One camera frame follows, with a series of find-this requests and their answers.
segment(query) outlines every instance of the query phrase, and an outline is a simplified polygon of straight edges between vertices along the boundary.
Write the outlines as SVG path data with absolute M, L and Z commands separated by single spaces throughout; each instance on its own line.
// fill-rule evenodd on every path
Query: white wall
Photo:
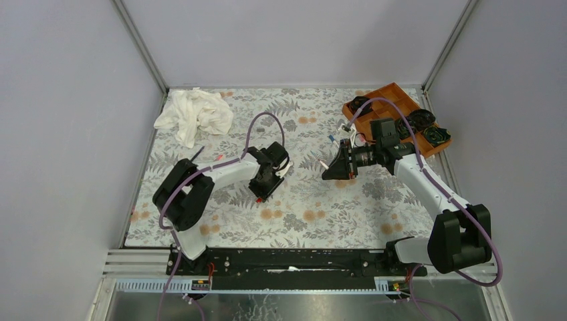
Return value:
M 126 0 L 169 86 L 421 84 L 467 0 Z
M 84 320 L 159 100 L 110 1 L 2 1 L 0 320 Z
M 492 214 L 514 320 L 567 313 L 567 2 L 481 1 L 430 92 L 463 194 Z

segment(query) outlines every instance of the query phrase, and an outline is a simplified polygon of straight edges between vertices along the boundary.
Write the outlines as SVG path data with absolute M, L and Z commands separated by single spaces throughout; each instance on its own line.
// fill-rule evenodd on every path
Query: white cloth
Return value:
M 220 94 L 192 90 L 172 90 L 154 128 L 169 129 L 179 126 L 175 140 L 193 148 L 197 128 L 215 135 L 229 132 L 234 114 Z

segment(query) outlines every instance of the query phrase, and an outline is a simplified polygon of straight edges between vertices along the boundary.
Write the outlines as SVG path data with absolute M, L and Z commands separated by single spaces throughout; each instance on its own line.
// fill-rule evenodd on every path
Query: orange tray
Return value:
M 369 92 L 366 95 L 364 95 L 364 97 L 386 98 L 392 101 L 394 104 L 396 104 L 396 106 L 400 108 L 404 116 L 408 116 L 412 111 L 420 109 L 419 105 L 416 104 L 416 102 L 414 102 L 413 99 L 411 99 L 411 97 L 408 96 L 402 90 L 402 88 L 400 88 L 394 82 L 380 89 L 377 89 L 373 92 Z M 351 119 L 352 113 L 349 109 L 349 104 L 350 102 L 347 102 L 343 105 L 342 113 L 348 119 Z M 376 102 L 372 102 L 371 104 L 372 104 L 372 112 L 369 112 L 364 116 L 360 116 L 354 121 L 357 131 L 363 133 L 365 137 L 372 137 L 372 131 L 370 130 L 371 120 L 379 119 L 379 118 L 394 118 L 394 120 L 397 120 L 398 118 L 400 118 L 398 112 L 387 102 L 376 101 Z M 437 147 L 433 147 L 431 144 L 429 144 L 429 142 L 425 139 L 425 137 L 423 137 L 421 132 L 416 133 L 415 138 L 417 139 L 417 144 L 419 145 L 419 151 L 426 158 L 434 154 L 437 154 L 438 152 L 441 152 L 443 149 L 447 148 L 453 141 L 452 139 L 449 139 L 449 141 L 444 142 L 443 144 L 440 144 Z M 402 142 L 412 142 L 411 137 L 402 140 Z

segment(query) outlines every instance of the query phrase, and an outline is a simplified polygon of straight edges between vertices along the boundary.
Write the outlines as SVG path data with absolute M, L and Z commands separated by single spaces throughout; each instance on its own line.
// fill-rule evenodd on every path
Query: patterned mat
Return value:
M 126 246 L 169 246 L 173 239 L 159 229 L 159 213 L 152 196 L 173 165 L 191 158 L 201 146 L 197 164 L 209 163 L 220 154 L 228 160 L 244 147 L 251 119 L 263 111 L 277 115 L 286 131 L 285 148 L 293 167 L 286 179 L 262 204 L 240 182 L 215 191 L 209 199 L 199 229 L 216 247 L 323 247 L 380 248 L 392 239 L 429 235 L 433 222 L 416 197 L 386 169 L 360 169 L 351 181 L 323 181 L 323 168 L 336 153 L 328 135 L 346 138 L 336 131 L 344 120 L 343 103 L 370 90 L 236 89 L 220 92 L 234 111 L 229 134 L 213 136 L 198 131 L 196 145 L 187 149 L 174 138 L 176 129 L 158 130 L 140 194 L 130 218 Z M 405 91 L 417 101 L 415 89 Z M 251 146 L 268 147 L 280 141 L 273 118 L 260 118 L 252 131 Z M 439 164 L 428 158 L 434 171 Z

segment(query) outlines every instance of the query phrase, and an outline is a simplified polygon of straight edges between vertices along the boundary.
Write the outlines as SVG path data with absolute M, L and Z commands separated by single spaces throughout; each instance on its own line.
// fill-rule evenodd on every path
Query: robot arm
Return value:
M 222 162 L 197 166 L 189 159 L 182 159 L 167 175 L 152 201 L 162 211 L 173 191 L 191 174 L 207 167 L 214 169 L 193 179 L 177 194 L 165 213 L 165 217 L 173 226 L 183 253 L 189 259 L 196 259 L 207 246 L 199 231 L 198 223 L 211 193 L 238 181 L 249 181 L 248 187 L 258 197 L 257 201 L 264 202 L 284 181 L 285 168 L 289 166 L 284 161 L 288 157 L 285 148 L 274 142 L 268 148 L 261 150 L 249 147 L 248 153 L 241 160 L 224 167 L 218 166 Z
M 490 214 L 486 207 L 471 206 L 419 156 L 426 171 L 449 192 L 450 197 L 444 196 L 423 174 L 413 144 L 400 143 L 393 119 L 375 120 L 371 122 L 371 129 L 376 143 L 351 147 L 349 140 L 341 141 L 337 156 L 322 178 L 352 179 L 358 175 L 358 167 L 382 165 L 409 187 L 435 223 L 429 238 L 409 237 L 386 245 L 400 263 L 429 264 L 441 273 L 449 273 L 489 261 L 491 250 L 486 240 L 450 199 L 466 208 L 490 235 Z

